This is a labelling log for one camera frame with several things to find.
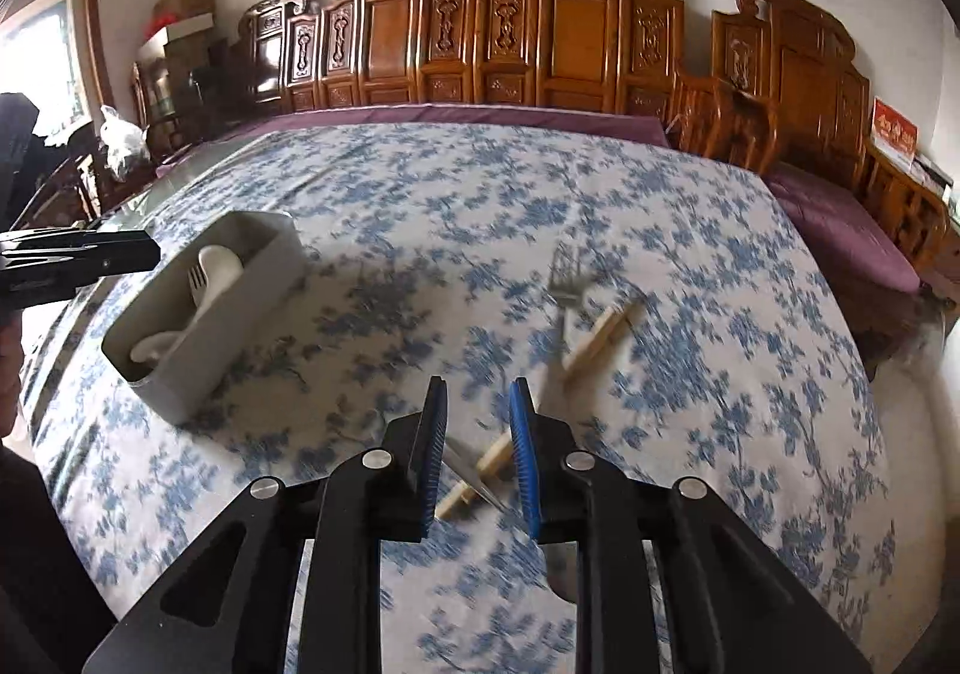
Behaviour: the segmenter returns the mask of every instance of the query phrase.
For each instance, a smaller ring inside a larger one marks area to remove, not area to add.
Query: person
[[[21,331],[19,314],[0,328],[0,437],[16,421]],[[0,445],[0,671],[80,674],[115,623],[56,517],[40,471]]]

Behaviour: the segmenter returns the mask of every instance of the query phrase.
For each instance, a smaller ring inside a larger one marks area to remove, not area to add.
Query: wooden headboard
[[[264,0],[249,8],[237,26],[236,45],[240,62],[248,69],[243,76],[246,95],[258,114],[281,111],[282,75],[285,62],[287,20],[315,6],[312,0]]]
[[[478,102],[658,116],[680,0],[336,0],[287,22],[287,111]]]
[[[781,159],[850,190],[923,268],[947,233],[947,207],[870,144],[870,81],[853,66],[850,33],[806,0],[736,6],[713,12],[713,76],[774,100]]]

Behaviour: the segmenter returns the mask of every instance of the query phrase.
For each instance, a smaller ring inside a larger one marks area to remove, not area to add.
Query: white plastic bag
[[[144,132],[136,124],[124,121],[109,105],[101,105],[104,125],[100,127],[100,140],[107,145],[107,168],[118,181],[126,181],[133,169],[150,162]]]

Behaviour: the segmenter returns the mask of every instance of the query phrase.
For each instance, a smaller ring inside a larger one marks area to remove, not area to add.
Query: red sign
[[[877,148],[899,156],[907,164],[913,161],[917,153],[917,126],[881,100],[874,100],[872,134]]]

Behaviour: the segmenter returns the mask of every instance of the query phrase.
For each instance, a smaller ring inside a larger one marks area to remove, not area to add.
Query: white plastic spoon
[[[147,335],[130,350],[131,362],[155,367],[180,336],[180,330],[165,330],[162,333]]]
[[[192,325],[200,315],[203,314],[220,295],[227,290],[234,281],[240,278],[243,272],[243,263],[240,258],[230,251],[227,247],[218,247],[210,245],[200,249],[198,255],[200,268],[206,275],[206,290],[203,292],[203,299],[197,306],[197,313],[193,314]]]

